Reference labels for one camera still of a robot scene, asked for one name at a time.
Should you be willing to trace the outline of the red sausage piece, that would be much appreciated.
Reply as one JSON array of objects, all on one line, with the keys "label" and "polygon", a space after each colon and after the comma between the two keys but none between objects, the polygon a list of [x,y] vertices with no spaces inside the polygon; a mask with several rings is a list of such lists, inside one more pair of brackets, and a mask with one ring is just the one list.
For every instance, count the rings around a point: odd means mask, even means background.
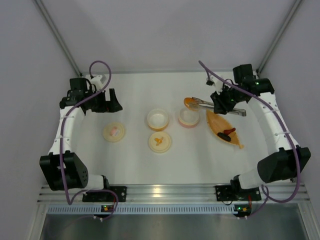
[{"label": "red sausage piece", "polygon": [[236,128],[231,128],[231,129],[224,130],[223,133],[228,136],[235,131],[236,131]]}]

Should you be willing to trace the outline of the metal tongs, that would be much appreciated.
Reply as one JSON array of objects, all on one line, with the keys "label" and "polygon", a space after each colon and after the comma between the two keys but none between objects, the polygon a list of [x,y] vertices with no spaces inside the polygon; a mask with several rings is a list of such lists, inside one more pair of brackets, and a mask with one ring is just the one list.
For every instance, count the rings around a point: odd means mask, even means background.
[{"label": "metal tongs", "polygon": [[192,110],[192,111],[209,110],[214,112],[215,114],[222,114],[222,115],[233,114],[233,115],[238,115],[242,117],[247,116],[247,111],[245,109],[235,108],[232,106],[225,106],[219,102],[218,103],[208,102],[196,97],[186,97],[183,100],[183,103],[189,110]]}]

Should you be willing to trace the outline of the orange bread roll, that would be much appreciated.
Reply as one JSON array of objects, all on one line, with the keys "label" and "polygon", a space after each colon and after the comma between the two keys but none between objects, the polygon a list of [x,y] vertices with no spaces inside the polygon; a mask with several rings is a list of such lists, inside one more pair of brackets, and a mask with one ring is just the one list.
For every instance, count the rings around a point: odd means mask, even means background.
[{"label": "orange bread roll", "polygon": [[184,105],[191,111],[199,111],[200,105],[197,103],[197,101],[191,97],[186,97],[183,100]]}]

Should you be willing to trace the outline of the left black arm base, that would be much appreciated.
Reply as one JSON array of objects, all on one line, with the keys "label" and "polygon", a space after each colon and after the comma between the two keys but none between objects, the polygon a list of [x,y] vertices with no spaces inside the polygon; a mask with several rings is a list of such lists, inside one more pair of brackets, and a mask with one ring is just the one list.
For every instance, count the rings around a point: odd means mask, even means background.
[{"label": "left black arm base", "polygon": [[112,185],[108,191],[89,190],[82,196],[84,203],[126,202],[127,187],[124,185]]}]

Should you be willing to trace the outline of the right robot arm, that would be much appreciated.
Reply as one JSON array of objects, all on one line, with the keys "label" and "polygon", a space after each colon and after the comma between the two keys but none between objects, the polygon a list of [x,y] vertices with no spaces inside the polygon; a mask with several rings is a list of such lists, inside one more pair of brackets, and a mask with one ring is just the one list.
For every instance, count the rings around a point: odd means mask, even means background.
[{"label": "right robot arm", "polygon": [[245,102],[254,113],[267,145],[268,155],[257,162],[250,171],[235,176],[230,184],[235,192],[245,193],[261,185],[276,181],[300,180],[301,172],[311,157],[308,147],[300,147],[289,131],[280,113],[275,90],[268,78],[257,78],[251,64],[233,69],[233,81],[227,81],[206,69],[207,85],[214,85],[211,94],[214,113],[243,114],[237,110],[238,103]]}]

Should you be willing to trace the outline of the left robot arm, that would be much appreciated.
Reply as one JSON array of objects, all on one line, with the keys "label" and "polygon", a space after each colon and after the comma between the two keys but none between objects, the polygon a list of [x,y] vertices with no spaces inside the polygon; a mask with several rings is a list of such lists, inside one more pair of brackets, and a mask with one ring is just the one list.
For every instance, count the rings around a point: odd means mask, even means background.
[{"label": "left robot arm", "polygon": [[116,113],[123,108],[115,90],[106,91],[110,79],[104,75],[71,78],[70,89],[59,103],[59,125],[52,147],[39,160],[40,168],[52,191],[70,189],[109,189],[104,175],[92,175],[76,154],[78,137],[87,112]]}]

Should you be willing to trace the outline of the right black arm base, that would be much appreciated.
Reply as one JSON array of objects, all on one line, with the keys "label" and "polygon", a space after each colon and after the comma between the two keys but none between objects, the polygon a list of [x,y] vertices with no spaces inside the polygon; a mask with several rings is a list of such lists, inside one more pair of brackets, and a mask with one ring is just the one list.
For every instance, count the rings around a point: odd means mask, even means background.
[{"label": "right black arm base", "polygon": [[250,189],[242,189],[227,185],[216,185],[216,199],[218,202],[234,202],[234,201],[260,201],[262,199],[258,187]]}]

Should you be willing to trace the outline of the pink lunch bowl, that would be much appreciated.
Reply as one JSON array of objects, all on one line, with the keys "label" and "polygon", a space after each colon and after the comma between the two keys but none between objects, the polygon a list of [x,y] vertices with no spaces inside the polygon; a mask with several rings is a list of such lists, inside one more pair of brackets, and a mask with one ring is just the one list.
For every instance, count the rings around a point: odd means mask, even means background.
[{"label": "pink lunch bowl", "polygon": [[188,108],[182,108],[178,114],[178,122],[184,128],[194,128],[200,121],[200,114]]}]

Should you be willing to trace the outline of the yellow lunch bowl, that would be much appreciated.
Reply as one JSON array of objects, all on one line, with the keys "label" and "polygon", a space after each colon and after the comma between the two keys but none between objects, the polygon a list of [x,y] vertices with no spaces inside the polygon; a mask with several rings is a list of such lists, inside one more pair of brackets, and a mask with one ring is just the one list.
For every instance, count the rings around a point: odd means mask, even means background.
[{"label": "yellow lunch bowl", "polygon": [[147,114],[146,119],[149,128],[156,132],[163,131],[169,125],[169,115],[165,110],[160,108],[152,109]]}]

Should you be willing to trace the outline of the boat-shaped woven basket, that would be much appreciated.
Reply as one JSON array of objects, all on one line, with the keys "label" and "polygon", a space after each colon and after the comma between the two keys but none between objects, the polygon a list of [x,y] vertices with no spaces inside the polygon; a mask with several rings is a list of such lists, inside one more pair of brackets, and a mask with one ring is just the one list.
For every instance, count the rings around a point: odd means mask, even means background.
[{"label": "boat-shaped woven basket", "polygon": [[244,145],[240,142],[236,128],[224,117],[215,114],[210,110],[206,110],[205,115],[207,125],[214,136],[227,144],[238,146],[239,149],[244,148]]}]

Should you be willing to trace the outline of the cream lid pink knob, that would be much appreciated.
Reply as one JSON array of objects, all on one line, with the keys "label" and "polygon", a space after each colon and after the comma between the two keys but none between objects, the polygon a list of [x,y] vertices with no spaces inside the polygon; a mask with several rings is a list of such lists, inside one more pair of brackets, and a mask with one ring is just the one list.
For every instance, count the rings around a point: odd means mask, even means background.
[{"label": "cream lid pink knob", "polygon": [[125,136],[125,127],[120,122],[112,122],[107,124],[102,131],[102,136],[107,142],[116,143]]}]

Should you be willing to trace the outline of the cream lid orange knob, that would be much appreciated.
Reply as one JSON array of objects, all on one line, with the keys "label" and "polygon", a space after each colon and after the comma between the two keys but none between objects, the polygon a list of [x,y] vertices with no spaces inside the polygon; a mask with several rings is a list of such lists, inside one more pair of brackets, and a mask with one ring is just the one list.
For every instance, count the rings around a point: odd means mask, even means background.
[{"label": "cream lid orange knob", "polygon": [[154,132],[148,139],[149,148],[155,153],[165,153],[172,145],[172,139],[169,134],[163,131]]}]

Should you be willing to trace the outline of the left aluminium frame post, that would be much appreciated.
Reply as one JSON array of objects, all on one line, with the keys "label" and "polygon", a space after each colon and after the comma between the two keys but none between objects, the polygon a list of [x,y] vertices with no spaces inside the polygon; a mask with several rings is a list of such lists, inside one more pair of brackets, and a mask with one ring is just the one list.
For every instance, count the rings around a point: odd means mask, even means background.
[{"label": "left aluminium frame post", "polygon": [[49,28],[53,38],[56,40],[59,48],[63,52],[64,57],[68,61],[69,65],[71,66],[73,72],[76,74],[77,77],[82,77],[83,76],[82,71],[78,67],[70,49],[68,48],[65,40],[63,39],[63,36],[61,35],[56,23],[54,22],[44,2],[42,0],[33,0],[32,2],[34,3],[35,7],[38,9],[40,15],[42,16],[47,27]]}]

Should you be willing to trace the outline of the aluminium frame post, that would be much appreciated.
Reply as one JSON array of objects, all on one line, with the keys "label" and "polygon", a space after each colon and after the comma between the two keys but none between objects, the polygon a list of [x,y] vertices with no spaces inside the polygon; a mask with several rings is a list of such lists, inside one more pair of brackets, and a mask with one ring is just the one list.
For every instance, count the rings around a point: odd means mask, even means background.
[{"label": "aluminium frame post", "polygon": [[294,20],[295,16],[297,15],[299,9],[303,5],[304,0],[293,0],[290,4],[288,10],[286,11],[282,21],[280,22],[279,26],[277,27],[277,31],[272,38],[270,44],[268,45],[257,69],[255,70],[257,76],[259,77],[260,74],[264,71],[267,63],[271,59],[272,55],[276,51],[278,45],[280,44],[282,38],[284,37],[286,31],[289,29],[292,21]]},{"label": "aluminium frame post", "polygon": [[76,74],[77,77],[82,77],[83,76],[82,71],[78,67],[70,49],[68,48],[65,40],[63,39],[63,36],[61,35],[56,23],[54,22],[44,2],[42,0],[33,0],[32,2],[34,3],[35,7],[38,9],[40,15],[42,16],[47,27],[49,28],[53,38],[56,40],[59,48],[63,52],[64,57],[68,61],[69,65],[71,66],[73,72]]}]

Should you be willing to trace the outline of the right aluminium frame post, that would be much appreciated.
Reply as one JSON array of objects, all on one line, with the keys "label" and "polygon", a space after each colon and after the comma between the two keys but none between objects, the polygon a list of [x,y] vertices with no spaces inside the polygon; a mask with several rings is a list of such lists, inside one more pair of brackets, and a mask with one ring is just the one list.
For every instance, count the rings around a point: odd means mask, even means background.
[{"label": "right aluminium frame post", "polygon": [[288,10],[286,11],[282,21],[280,22],[279,26],[277,27],[277,31],[272,38],[270,44],[268,45],[257,69],[255,70],[257,76],[259,77],[260,74],[264,71],[267,63],[271,59],[272,55],[276,51],[278,45],[280,44],[282,38],[284,37],[286,31],[289,29],[292,21],[294,20],[295,16],[297,15],[299,9],[303,5],[304,0],[293,0],[290,4]]}]

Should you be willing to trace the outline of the aluminium mounting rail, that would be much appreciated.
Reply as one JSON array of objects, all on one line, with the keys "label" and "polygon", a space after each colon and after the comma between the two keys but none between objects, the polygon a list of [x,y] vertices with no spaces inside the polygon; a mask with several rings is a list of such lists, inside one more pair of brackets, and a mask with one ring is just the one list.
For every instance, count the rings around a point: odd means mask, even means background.
[{"label": "aluminium mounting rail", "polygon": [[[125,202],[132,204],[183,204],[183,203],[219,203],[222,197],[228,202],[231,198],[230,187],[222,184],[113,184],[110,187],[119,192]],[[286,200],[294,192],[296,184],[293,182],[276,182],[267,185],[269,195],[277,200]],[[254,200],[255,196],[261,196],[261,200]],[[250,194],[250,200],[262,203],[266,198],[261,187],[254,194]],[[309,201],[307,188],[300,184],[297,194],[289,203]],[[52,191],[48,185],[42,186],[37,197],[38,204],[67,204],[64,191]]]}]

